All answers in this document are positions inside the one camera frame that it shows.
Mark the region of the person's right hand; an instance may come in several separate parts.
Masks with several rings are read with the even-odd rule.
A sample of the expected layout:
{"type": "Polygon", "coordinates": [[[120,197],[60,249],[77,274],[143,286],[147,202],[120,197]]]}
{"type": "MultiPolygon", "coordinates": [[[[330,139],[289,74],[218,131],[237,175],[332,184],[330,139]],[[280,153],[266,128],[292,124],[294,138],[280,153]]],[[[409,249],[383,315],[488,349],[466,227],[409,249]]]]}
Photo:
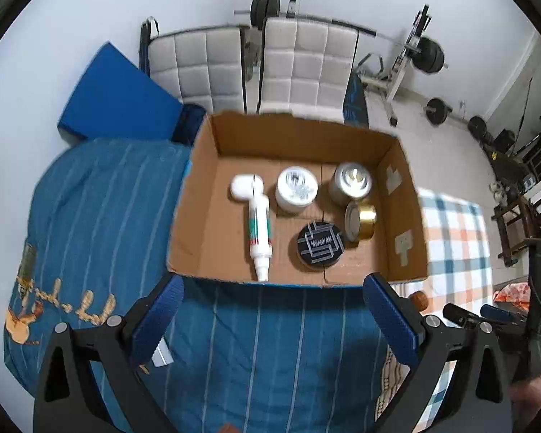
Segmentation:
{"type": "Polygon", "coordinates": [[[523,432],[541,409],[541,376],[514,383],[510,394],[513,431],[523,432]]]}

